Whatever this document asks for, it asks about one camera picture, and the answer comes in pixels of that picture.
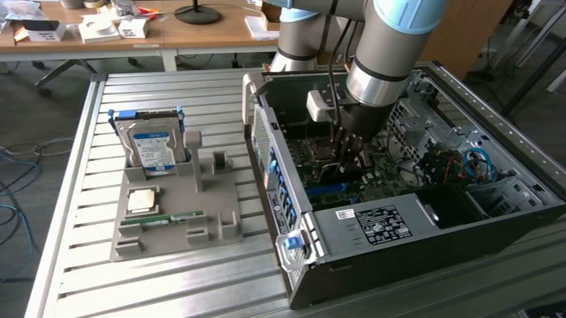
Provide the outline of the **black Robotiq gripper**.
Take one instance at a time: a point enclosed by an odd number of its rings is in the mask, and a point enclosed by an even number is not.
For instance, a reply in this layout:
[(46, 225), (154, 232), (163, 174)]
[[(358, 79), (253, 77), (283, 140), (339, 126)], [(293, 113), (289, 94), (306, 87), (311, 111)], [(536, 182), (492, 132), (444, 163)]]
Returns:
[(365, 143), (372, 142), (386, 125), (392, 111), (393, 104), (373, 107), (353, 103), (342, 106), (338, 141), (345, 142), (350, 137)]

